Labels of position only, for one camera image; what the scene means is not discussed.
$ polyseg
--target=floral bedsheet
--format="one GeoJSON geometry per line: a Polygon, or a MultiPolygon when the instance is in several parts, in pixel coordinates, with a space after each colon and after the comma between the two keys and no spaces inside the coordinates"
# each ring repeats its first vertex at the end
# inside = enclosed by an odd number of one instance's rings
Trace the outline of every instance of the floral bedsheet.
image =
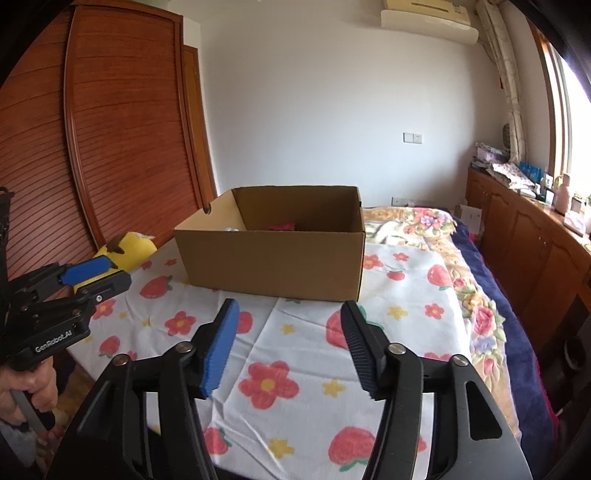
{"type": "Polygon", "coordinates": [[[503,322],[478,285],[461,252],[449,235],[455,231],[451,216],[437,209],[382,207],[364,209],[368,242],[409,245],[439,253],[452,279],[470,336],[472,364],[491,391],[513,434],[521,437],[507,369],[503,322]]]}

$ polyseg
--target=open cardboard box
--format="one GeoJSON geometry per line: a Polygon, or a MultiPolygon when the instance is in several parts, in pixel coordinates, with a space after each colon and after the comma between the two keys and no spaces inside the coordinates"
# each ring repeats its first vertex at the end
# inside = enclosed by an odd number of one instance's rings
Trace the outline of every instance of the open cardboard box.
{"type": "Polygon", "coordinates": [[[192,285],[288,299],[359,298],[365,229],[356,187],[243,187],[206,210],[174,230],[192,285]],[[296,231],[269,230],[286,223],[296,231]]]}

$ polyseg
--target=finger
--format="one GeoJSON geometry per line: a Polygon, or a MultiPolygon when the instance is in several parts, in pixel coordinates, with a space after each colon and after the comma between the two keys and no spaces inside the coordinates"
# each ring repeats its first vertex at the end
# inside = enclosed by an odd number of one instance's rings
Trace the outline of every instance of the finger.
{"type": "Polygon", "coordinates": [[[32,372],[15,372],[8,367],[0,368],[0,391],[28,390],[35,387],[35,375],[32,372]]]}
{"type": "Polygon", "coordinates": [[[52,369],[52,372],[53,376],[45,388],[31,397],[31,404],[40,412],[49,411],[57,405],[56,371],[52,369]]]}
{"type": "Polygon", "coordinates": [[[53,369],[53,359],[47,358],[41,362],[33,372],[35,384],[29,388],[30,393],[36,393],[45,388],[51,381],[55,381],[56,371],[53,369]]]}
{"type": "Polygon", "coordinates": [[[27,421],[9,391],[0,393],[0,419],[11,425],[20,425],[27,421]]]}

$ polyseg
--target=window frame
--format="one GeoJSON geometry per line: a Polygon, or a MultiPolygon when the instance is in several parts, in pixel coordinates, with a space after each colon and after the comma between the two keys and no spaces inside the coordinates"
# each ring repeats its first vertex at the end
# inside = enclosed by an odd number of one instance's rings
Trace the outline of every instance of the window frame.
{"type": "Polygon", "coordinates": [[[540,55],[550,111],[550,158],[548,174],[556,178],[570,169],[571,123],[568,91],[558,53],[545,35],[531,22],[530,29],[540,55]]]}

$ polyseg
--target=stuffed toy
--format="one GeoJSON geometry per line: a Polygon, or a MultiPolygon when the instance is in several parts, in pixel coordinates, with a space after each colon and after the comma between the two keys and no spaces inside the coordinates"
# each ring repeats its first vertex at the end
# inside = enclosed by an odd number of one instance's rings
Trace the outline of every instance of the stuffed toy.
{"type": "Polygon", "coordinates": [[[74,287],[74,292],[83,285],[99,278],[106,277],[117,270],[125,270],[130,273],[138,268],[145,260],[157,250],[151,237],[137,232],[128,232],[118,235],[111,239],[106,245],[102,246],[95,257],[104,255],[113,265],[106,273],[97,277],[90,278],[79,283],[74,287]]]}

